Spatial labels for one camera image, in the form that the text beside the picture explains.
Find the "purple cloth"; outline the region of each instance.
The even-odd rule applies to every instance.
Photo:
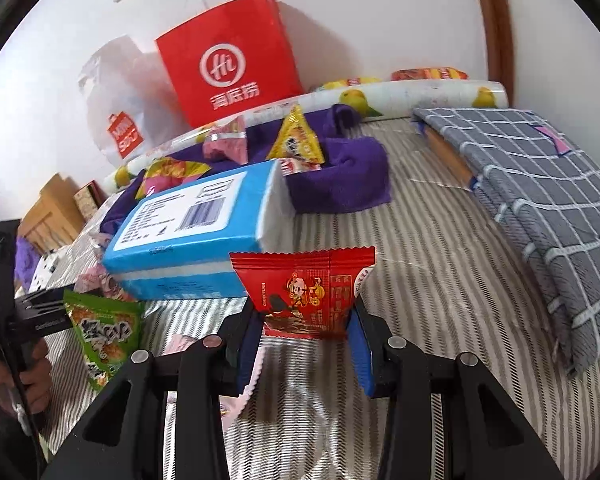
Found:
[[[39,261],[40,255],[36,248],[26,238],[18,236],[16,238],[16,266],[13,273],[20,280],[25,292],[29,291]]]
[[[391,201],[389,164],[384,147],[373,137],[344,138],[344,129],[360,122],[358,113],[347,105],[333,105],[305,115],[322,147],[325,164],[319,171],[296,173],[286,178],[297,213],[351,213]],[[262,162],[275,142],[282,120],[247,128],[251,164]],[[171,155],[177,160],[206,162],[211,170],[204,176],[238,168],[232,160],[205,160],[202,144]],[[115,234],[136,206],[136,192],[144,171],[136,177],[107,212],[100,231]]]

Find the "cardboard box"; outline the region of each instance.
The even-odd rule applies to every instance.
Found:
[[[268,160],[143,199],[102,263],[139,300],[246,296],[229,252],[292,252],[294,215]]]

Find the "white wall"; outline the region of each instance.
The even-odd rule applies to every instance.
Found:
[[[218,4],[224,0],[209,0]],[[486,77],[478,0],[280,0],[305,87],[399,68]],[[55,173],[83,185],[112,170],[91,142],[76,80],[122,34],[145,50],[200,0],[40,0],[0,53],[0,219],[23,215]]]
[[[532,108],[600,165],[600,33],[573,0],[509,0],[514,104]]]

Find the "haidilao logo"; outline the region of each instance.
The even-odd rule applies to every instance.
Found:
[[[242,51],[231,43],[218,43],[200,58],[200,75],[211,86],[226,88],[240,81],[246,62]]]

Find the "rolled mat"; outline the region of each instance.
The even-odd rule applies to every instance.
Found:
[[[242,115],[245,126],[258,126],[283,119],[295,104],[299,104],[304,113],[309,113],[326,110],[337,103],[351,106],[360,114],[362,121],[379,121],[410,117],[414,108],[469,106],[506,108],[509,106],[509,99],[504,87],[493,81],[458,79],[385,81],[312,92],[245,110],[216,123],[224,123]],[[126,167],[117,168],[104,179],[102,189],[107,194],[124,189],[128,185],[128,180],[121,180],[116,176],[120,176],[121,173],[135,176],[150,166],[154,160],[202,142],[210,126],[212,124],[191,130],[136,157],[129,161]]]

